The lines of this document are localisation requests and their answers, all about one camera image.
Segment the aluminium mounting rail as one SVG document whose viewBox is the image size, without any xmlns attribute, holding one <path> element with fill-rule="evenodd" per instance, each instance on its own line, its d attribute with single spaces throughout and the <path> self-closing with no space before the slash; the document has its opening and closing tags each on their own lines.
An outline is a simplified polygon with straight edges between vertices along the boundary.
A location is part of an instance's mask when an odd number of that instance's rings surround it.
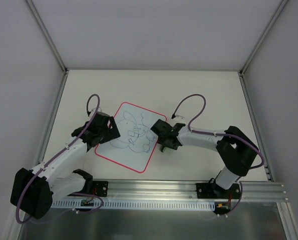
<svg viewBox="0 0 298 240">
<path fill-rule="evenodd" d="M 119 200 L 196 200 L 200 190 L 197 180 L 123 180 L 108 179 L 106 199 Z M 243 181 L 234 187 L 234 200 L 242 196 L 245 202 L 288 202 L 289 196 L 282 183 Z"/>
</svg>

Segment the right aluminium frame post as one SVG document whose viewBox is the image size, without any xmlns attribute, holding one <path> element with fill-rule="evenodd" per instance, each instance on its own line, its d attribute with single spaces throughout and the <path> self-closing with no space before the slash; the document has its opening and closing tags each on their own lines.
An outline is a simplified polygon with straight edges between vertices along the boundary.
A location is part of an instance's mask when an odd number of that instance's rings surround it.
<svg viewBox="0 0 298 240">
<path fill-rule="evenodd" d="M 266 38 L 268 37 L 270 31 L 273 29 L 275 23 L 281 16 L 282 12 L 284 11 L 286 5 L 289 3 L 289 0 L 280 0 L 277 7 L 275 8 L 273 14 L 269 18 L 268 22 L 266 23 L 263 31 L 261 32 L 259 38 L 257 39 L 254 47 L 252 48 L 250 54 L 248 55 L 245 63 L 243 64 L 242 68 L 239 71 L 239 74 L 243 76 L 248 68 L 250 67 L 253 59 L 255 58 L 256 54 L 260 50 L 261 46 L 264 44 Z"/>
</svg>

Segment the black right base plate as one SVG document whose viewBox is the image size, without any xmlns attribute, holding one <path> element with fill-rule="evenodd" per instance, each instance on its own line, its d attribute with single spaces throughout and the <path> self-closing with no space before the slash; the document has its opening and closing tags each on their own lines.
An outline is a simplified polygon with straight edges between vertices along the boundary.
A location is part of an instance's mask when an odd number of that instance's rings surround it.
<svg viewBox="0 0 298 240">
<path fill-rule="evenodd" d="M 215 183 L 196 183 L 198 199 L 229 199 L 238 200 L 241 196 L 240 185 L 234 183 L 229 189 L 223 189 Z"/>
</svg>

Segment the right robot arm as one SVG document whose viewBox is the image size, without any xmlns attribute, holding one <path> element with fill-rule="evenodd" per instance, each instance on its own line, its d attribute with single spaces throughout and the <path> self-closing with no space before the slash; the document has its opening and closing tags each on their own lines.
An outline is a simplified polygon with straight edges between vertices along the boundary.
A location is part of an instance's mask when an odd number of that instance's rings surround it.
<svg viewBox="0 0 298 240">
<path fill-rule="evenodd" d="M 224 168 L 216 178 L 204 188 L 197 191 L 198 197 L 203 194 L 208 198 L 224 199 L 230 188 L 241 177 L 247 175 L 256 156 L 261 156 L 255 144 L 237 127 L 230 126 L 224 131 L 206 131 L 190 127 L 184 123 L 169 123 L 158 120 L 151 131 L 158 136 L 161 151 L 177 150 L 182 146 L 194 146 L 217 152 L 224 163 Z"/>
</svg>

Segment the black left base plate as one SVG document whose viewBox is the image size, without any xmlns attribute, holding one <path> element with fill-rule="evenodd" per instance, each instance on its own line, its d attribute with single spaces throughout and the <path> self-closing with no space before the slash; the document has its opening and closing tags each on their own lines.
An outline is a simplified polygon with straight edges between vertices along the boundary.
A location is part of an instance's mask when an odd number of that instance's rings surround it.
<svg viewBox="0 0 298 240">
<path fill-rule="evenodd" d="M 108 185 L 107 181 L 103 180 L 94 180 L 92 182 L 91 193 L 98 197 L 107 197 L 108 195 Z"/>
</svg>

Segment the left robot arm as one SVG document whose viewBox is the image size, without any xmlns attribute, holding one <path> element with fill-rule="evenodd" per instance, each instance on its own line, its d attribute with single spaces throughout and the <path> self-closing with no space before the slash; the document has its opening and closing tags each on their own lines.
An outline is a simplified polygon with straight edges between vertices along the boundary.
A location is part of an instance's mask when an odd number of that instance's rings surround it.
<svg viewBox="0 0 298 240">
<path fill-rule="evenodd" d="M 93 176 L 76 169 L 61 178 L 64 170 L 99 144 L 120 137 L 114 117 L 103 112 L 93 114 L 91 119 L 77 129 L 66 146 L 49 161 L 43 161 L 32 169 L 21 168 L 15 175 L 10 202 L 16 211 L 24 211 L 35 219 L 42 218 L 53 202 L 68 195 L 86 196 L 93 192 Z"/>
</svg>

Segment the pink framed whiteboard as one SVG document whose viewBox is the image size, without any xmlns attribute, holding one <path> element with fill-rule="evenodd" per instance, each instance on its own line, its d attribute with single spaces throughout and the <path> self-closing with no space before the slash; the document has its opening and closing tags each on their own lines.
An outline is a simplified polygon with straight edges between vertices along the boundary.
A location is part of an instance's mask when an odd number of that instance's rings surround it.
<svg viewBox="0 0 298 240">
<path fill-rule="evenodd" d="M 120 137 L 95 148 L 95 154 L 137 173 L 143 173 L 157 145 L 158 136 L 151 127 L 167 121 L 163 114 L 123 102 L 114 115 Z"/>
</svg>

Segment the left aluminium frame post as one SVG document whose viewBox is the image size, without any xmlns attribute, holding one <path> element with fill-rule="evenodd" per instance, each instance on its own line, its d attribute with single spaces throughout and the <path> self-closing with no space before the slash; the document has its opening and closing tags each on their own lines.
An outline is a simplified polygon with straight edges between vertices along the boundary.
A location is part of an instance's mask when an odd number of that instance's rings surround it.
<svg viewBox="0 0 298 240">
<path fill-rule="evenodd" d="M 34 21 L 36 22 L 43 38 L 45 39 L 49 49 L 51 50 L 54 58 L 56 59 L 57 64 L 59 65 L 61 71 L 63 73 L 67 72 L 67 67 L 64 64 L 64 61 L 62 59 L 62 57 L 60 56 L 60 53 L 34 3 L 33 0 L 24 0 L 24 3 L 26 4 L 26 6 L 28 7 L 28 10 L 30 11 Z"/>
</svg>

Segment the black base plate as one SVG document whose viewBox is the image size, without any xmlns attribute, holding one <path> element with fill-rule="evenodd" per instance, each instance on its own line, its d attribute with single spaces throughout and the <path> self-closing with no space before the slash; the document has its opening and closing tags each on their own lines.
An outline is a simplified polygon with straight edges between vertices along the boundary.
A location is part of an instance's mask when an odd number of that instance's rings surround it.
<svg viewBox="0 0 298 240">
<path fill-rule="evenodd" d="M 198 199 L 229 199 L 238 200 L 241 196 L 240 185 L 234 183 L 229 189 L 223 189 L 215 183 L 196 183 Z"/>
<path fill-rule="evenodd" d="M 94 180 L 92 182 L 91 193 L 98 197 L 107 197 L 108 195 L 108 185 L 107 181 L 103 180 Z"/>
</svg>

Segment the aluminium frame post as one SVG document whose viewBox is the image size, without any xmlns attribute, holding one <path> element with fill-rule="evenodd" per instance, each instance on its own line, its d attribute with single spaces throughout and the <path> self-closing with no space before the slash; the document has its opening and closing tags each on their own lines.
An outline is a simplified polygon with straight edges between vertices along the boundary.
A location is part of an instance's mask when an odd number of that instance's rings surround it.
<svg viewBox="0 0 298 240">
<path fill-rule="evenodd" d="M 43 38 L 45 39 L 49 49 L 51 50 L 54 58 L 56 59 L 57 64 L 59 65 L 61 71 L 63 73 L 67 72 L 67 67 L 64 64 L 64 61 L 62 59 L 62 57 L 60 56 L 60 53 L 34 3 L 33 0 L 24 0 L 24 3 L 26 4 L 26 6 L 28 7 L 28 10 L 30 11 L 34 21 L 36 22 Z"/>
<path fill-rule="evenodd" d="M 245 63 L 243 64 L 242 68 L 239 71 L 239 74 L 243 76 L 248 68 L 250 67 L 253 59 L 255 58 L 256 54 L 260 50 L 261 46 L 264 44 L 266 38 L 268 37 L 270 31 L 273 29 L 275 23 L 281 16 L 282 12 L 284 11 L 286 5 L 289 3 L 289 0 L 280 0 L 277 7 L 275 8 L 273 14 L 269 18 L 268 22 L 266 23 L 263 31 L 261 32 L 259 38 L 257 39 L 254 47 L 252 48 L 250 54 L 248 55 Z"/>
</svg>

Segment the green whiteboard eraser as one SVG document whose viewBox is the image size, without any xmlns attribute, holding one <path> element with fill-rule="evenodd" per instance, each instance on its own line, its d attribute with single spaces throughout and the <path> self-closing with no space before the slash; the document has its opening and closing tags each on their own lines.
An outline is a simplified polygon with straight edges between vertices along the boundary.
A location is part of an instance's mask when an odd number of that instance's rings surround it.
<svg viewBox="0 0 298 240">
<path fill-rule="evenodd" d="M 167 149 L 168 149 L 168 147 L 165 147 L 165 146 L 161 146 L 161 147 L 160 147 L 160 151 L 161 151 L 162 153 L 165 152 Z"/>
</svg>

